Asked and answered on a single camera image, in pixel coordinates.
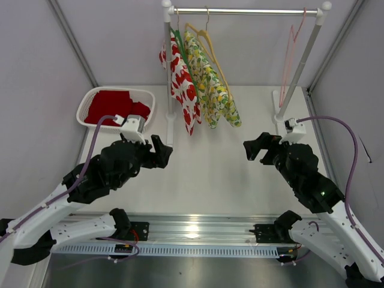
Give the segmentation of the red skirt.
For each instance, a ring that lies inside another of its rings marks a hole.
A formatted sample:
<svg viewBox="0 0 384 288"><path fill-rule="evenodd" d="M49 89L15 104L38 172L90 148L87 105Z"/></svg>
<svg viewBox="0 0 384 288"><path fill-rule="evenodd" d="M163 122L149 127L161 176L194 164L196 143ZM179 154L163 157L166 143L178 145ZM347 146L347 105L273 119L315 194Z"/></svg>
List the red skirt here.
<svg viewBox="0 0 384 288"><path fill-rule="evenodd" d="M147 120L150 111L147 105L133 100L129 91L102 90L97 92L91 101L84 122L97 124L105 115L119 115L123 118L128 115L140 115Z"/></svg>

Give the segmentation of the pink wire hanger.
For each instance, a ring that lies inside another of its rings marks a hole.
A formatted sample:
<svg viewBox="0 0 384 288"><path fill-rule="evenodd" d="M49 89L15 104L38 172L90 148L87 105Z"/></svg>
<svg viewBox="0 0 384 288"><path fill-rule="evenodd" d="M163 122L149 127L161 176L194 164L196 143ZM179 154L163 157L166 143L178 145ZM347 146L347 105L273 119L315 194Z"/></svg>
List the pink wire hanger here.
<svg viewBox="0 0 384 288"><path fill-rule="evenodd" d="M299 28L297 30L295 30L294 25L291 25L290 30L289 30L289 38L288 38L287 46L286 46L284 66L283 66L283 77L282 77L282 83L281 83L281 88L280 88L280 97L279 97L279 103L278 103L279 108L282 108L283 102L284 102L285 97L286 97L286 86L287 86L287 81L289 79L290 72L292 69L293 56L295 54L296 41L297 41L298 35L301 31L301 28L305 22L306 15L307 15L307 9L304 7L304 13L303 13L303 17L302 17Z"/></svg>

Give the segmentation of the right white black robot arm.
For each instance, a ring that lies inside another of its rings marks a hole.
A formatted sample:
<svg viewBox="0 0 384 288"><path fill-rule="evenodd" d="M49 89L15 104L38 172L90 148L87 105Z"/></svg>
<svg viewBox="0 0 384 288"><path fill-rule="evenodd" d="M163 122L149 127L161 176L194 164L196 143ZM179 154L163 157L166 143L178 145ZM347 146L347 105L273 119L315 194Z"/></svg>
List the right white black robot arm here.
<svg viewBox="0 0 384 288"><path fill-rule="evenodd" d="M347 287L383 287L383 250L369 237L362 238L357 219L346 212L346 197L318 171L318 157L310 145L284 142L280 136L263 132L243 142L247 159L274 166L292 189L299 203L322 220L339 239L336 244L314 222L306 223L291 210L274 221L274 235L281 242L292 240L331 265Z"/></svg>

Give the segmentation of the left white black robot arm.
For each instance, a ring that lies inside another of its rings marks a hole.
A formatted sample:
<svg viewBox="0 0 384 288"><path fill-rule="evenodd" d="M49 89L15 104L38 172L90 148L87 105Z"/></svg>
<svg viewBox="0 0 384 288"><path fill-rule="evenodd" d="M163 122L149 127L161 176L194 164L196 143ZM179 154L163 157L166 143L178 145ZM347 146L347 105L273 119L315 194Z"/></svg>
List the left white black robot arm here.
<svg viewBox="0 0 384 288"><path fill-rule="evenodd" d="M1 220L1 266L31 265L68 244L97 238L127 240L132 224L121 208L73 224L63 219L120 189L142 168L165 168L173 152L158 135L144 143L125 138L113 142L64 176L61 184L31 212Z"/></svg>

